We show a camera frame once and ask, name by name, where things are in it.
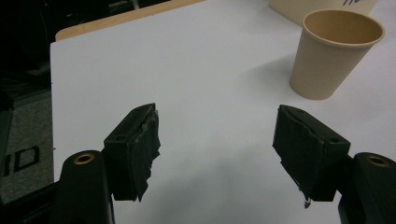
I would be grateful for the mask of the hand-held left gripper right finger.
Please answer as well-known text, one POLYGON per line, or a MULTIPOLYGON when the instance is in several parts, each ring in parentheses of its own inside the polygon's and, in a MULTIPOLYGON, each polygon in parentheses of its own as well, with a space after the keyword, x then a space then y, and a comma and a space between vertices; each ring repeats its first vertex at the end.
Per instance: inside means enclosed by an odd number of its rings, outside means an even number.
POLYGON ((273 148, 304 195, 304 206, 331 202, 351 186, 350 142, 300 108, 277 110, 273 148))

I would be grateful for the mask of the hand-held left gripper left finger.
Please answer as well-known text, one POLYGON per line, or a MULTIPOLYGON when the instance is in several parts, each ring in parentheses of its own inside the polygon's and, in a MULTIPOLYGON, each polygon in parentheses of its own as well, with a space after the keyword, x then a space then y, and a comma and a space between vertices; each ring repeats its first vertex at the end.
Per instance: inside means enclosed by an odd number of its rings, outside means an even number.
POLYGON ((141 201, 153 161, 160 155, 159 115, 154 103, 129 112, 105 139, 110 188, 117 201, 141 201))

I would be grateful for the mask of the white table sheet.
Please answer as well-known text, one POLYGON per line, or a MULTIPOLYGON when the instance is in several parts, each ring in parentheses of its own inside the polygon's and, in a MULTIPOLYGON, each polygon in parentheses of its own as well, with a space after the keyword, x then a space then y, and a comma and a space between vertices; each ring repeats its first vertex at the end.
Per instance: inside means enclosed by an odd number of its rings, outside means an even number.
POLYGON ((385 28, 332 97, 289 84, 301 29, 267 0, 205 0, 51 45, 54 163, 101 149, 134 108, 155 104, 159 157, 117 224, 339 224, 336 203, 304 204, 272 141, 292 105, 351 144, 396 161, 396 0, 385 28))

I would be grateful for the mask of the tan paper cup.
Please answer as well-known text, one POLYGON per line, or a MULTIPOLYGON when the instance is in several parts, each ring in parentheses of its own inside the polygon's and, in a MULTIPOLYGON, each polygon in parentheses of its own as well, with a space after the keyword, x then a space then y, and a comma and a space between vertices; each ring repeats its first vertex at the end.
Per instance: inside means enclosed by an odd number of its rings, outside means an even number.
POLYGON ((290 87, 311 100, 331 97, 385 35, 378 21, 341 9, 313 11, 302 27, 290 87))

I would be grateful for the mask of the large beige paper container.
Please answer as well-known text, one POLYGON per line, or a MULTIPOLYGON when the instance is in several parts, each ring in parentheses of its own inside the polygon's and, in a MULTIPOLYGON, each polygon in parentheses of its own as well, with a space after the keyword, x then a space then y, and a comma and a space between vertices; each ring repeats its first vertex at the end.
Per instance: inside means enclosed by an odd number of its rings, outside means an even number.
POLYGON ((341 9, 368 15, 378 0, 269 0, 269 7, 298 25, 310 12, 321 9, 341 9))

